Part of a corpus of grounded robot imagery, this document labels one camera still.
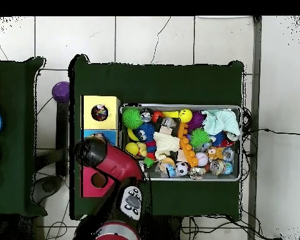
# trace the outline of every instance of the tile floor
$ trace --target tile floor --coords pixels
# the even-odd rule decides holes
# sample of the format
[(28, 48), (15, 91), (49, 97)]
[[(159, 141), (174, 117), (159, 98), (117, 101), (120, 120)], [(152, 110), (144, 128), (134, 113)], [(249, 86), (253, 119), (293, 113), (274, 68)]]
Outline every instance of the tile floor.
[[(92, 63), (227, 64), (232, 60), (244, 63), (246, 106), (251, 106), (253, 68), (253, 19), (203, 19), (193, 16), (161, 17), (12, 17), (0, 18), (0, 60), (25, 61), (33, 56), (47, 59), (37, 82), (37, 107), (51, 97), (51, 89), (59, 81), (67, 81), (67, 68), (76, 54), (86, 54)], [(56, 103), (52, 100), (38, 116), (37, 146), (54, 148)], [(54, 174), (54, 165), (40, 171)], [(55, 195), (44, 202), (48, 215), (36, 222), (37, 240), (71, 240), (79, 221), (69, 218), (68, 179)], [(242, 205), (248, 209), (248, 183), (243, 182)], [(246, 214), (243, 221), (248, 221)], [(210, 231), (222, 219), (196, 217), (202, 231)], [(184, 232), (189, 232), (185, 218)], [(191, 222), (190, 231), (194, 231)], [(181, 232), (182, 240), (189, 235)], [(210, 234), (199, 233), (195, 240), (247, 240), (247, 234), (233, 224)]]

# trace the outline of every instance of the stuffed animal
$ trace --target stuffed animal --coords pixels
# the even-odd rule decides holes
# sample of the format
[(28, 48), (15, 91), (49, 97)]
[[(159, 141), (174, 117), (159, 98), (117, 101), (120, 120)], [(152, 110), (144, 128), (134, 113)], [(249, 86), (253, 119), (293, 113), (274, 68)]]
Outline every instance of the stuffed animal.
[(209, 158), (209, 161), (211, 162), (212, 160), (216, 160), (216, 159), (223, 159), (223, 148), (219, 147), (219, 148), (209, 148), (207, 150), (207, 156)]

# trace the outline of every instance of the green table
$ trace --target green table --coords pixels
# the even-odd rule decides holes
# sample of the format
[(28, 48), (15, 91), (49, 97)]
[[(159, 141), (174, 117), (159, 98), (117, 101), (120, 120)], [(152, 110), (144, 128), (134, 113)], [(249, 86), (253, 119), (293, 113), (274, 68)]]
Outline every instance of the green table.
[(46, 215), (31, 200), (35, 173), (34, 81), (41, 57), (0, 61), (0, 214)]
[[(71, 146), (80, 139), (81, 95), (116, 96), (122, 103), (241, 105), (243, 64), (192, 66), (89, 64), (78, 55), (70, 63)], [(70, 215), (78, 219), (94, 213), (100, 198), (80, 197), (79, 165), (71, 165)], [(152, 181), (154, 215), (196, 216), (228, 214), (239, 219), (239, 182)], [(141, 185), (144, 194), (147, 184)]]

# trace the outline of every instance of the purple toy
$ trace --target purple toy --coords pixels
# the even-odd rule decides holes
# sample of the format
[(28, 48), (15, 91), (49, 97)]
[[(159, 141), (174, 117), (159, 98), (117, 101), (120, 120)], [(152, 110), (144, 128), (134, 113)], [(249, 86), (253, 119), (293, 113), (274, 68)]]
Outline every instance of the purple toy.
[(64, 81), (55, 84), (52, 89), (52, 96), (57, 102), (68, 103), (70, 100), (69, 82)]
[(200, 111), (194, 111), (192, 114), (192, 119), (187, 123), (189, 126), (187, 131), (191, 133), (193, 130), (200, 128), (203, 125), (205, 115), (201, 114)]

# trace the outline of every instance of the plush toy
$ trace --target plush toy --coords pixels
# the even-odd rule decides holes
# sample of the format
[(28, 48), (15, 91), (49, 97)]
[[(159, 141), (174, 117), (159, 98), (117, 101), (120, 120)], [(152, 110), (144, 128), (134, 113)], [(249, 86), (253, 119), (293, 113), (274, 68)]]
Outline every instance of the plush toy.
[(216, 160), (216, 159), (223, 159), (223, 148), (212, 147), (207, 150), (207, 156), (209, 158), (209, 161)]
[(124, 125), (132, 130), (137, 129), (143, 123), (140, 112), (135, 108), (126, 109), (122, 114), (122, 120)]
[(153, 139), (154, 126), (150, 122), (144, 123), (134, 130), (134, 134), (139, 139), (139, 142), (146, 144), (147, 157), (144, 163), (147, 167), (151, 167), (156, 160), (154, 153), (156, 152), (156, 142)]
[(148, 152), (147, 152), (147, 146), (144, 142), (137, 142), (137, 146), (139, 147), (139, 155), (146, 158)]
[(203, 143), (208, 143), (210, 141), (211, 140), (210, 140), (209, 134), (206, 133), (205, 131), (203, 131), (203, 129), (201, 129), (201, 128), (195, 129), (191, 133), (190, 145), (194, 149), (201, 148)]

